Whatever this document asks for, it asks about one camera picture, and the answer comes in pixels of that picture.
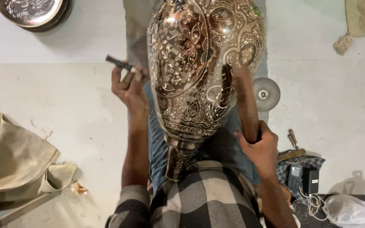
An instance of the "plastic bag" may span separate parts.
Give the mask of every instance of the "plastic bag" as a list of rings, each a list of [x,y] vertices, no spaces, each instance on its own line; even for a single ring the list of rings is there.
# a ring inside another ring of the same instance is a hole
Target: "plastic bag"
[[[328,219],[343,228],[365,228],[365,202],[351,195],[329,196],[326,201]]]

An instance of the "tassel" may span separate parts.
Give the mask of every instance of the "tassel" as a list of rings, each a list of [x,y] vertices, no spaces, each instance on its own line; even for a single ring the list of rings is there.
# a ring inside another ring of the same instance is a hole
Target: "tassel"
[[[346,35],[339,37],[336,43],[333,44],[333,48],[339,55],[344,55],[344,53],[349,49],[353,43],[353,36],[348,31]]]

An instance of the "person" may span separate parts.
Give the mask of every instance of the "person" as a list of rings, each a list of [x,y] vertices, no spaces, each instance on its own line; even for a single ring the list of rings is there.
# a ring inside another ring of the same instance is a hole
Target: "person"
[[[138,67],[121,81],[121,70],[115,67],[112,72],[112,91],[129,111],[128,149],[120,199],[107,228],[262,227],[252,186],[260,183],[267,227],[297,227],[276,175],[278,137],[265,122],[260,122],[261,140],[249,144],[234,108],[226,123],[193,154],[182,180],[168,181],[168,146],[145,76],[148,72]]]

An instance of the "white cable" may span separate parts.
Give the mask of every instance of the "white cable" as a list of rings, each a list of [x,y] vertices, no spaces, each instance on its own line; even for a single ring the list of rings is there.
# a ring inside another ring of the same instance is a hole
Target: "white cable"
[[[314,218],[316,218],[317,220],[320,220],[320,221],[325,221],[325,220],[327,220],[328,219],[328,209],[327,209],[327,207],[326,207],[326,204],[325,204],[325,201],[323,201],[323,199],[320,197],[320,196],[318,196],[318,194],[316,194],[316,193],[314,193],[316,196],[313,196],[313,194],[311,194],[311,195],[309,195],[309,196],[306,196],[306,195],[304,195],[303,193],[302,193],[302,191],[301,191],[301,186],[299,186],[299,192],[305,197],[305,198],[307,198],[307,201],[308,201],[308,212],[309,212],[309,215],[311,215],[311,216],[313,216]],[[312,199],[315,199],[316,200],[316,205],[315,204],[313,204],[313,201],[312,201]],[[320,218],[317,218],[316,216],[315,216],[315,214],[319,211],[319,208],[320,208],[320,206],[321,206],[321,204],[320,204],[320,202],[322,201],[322,203],[323,203],[323,206],[322,206],[322,210],[323,210],[323,212],[325,212],[325,214],[326,214],[326,218],[325,219],[320,219]],[[311,207],[315,207],[315,212],[312,212],[312,210],[311,210]]]

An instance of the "mobile phone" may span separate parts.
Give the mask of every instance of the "mobile phone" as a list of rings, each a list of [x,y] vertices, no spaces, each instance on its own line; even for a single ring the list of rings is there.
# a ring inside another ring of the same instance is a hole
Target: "mobile phone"
[[[291,164],[290,173],[288,174],[287,187],[291,190],[298,190],[302,179],[302,166]]]

